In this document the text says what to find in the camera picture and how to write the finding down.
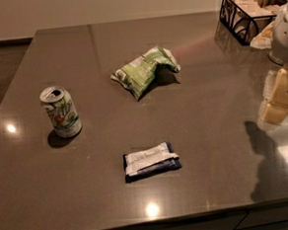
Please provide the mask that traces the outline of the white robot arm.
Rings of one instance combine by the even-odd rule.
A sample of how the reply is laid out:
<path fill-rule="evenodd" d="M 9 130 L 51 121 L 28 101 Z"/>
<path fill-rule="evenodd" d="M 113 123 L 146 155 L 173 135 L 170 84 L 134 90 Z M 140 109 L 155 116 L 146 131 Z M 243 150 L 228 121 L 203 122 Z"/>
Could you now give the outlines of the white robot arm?
<path fill-rule="evenodd" d="M 282 68 L 267 73 L 258 112 L 258 122 L 268 125 L 281 125 L 288 116 L 288 0 L 275 19 L 269 58 Z"/>

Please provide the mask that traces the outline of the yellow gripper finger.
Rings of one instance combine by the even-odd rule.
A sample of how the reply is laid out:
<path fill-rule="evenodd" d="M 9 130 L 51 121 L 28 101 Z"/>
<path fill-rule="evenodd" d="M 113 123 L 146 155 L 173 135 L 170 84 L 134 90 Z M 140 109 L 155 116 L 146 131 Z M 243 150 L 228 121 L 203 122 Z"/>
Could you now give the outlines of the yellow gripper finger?
<path fill-rule="evenodd" d="M 262 90 L 260 120 L 270 125 L 280 125 L 288 116 L 288 68 L 270 70 Z"/>

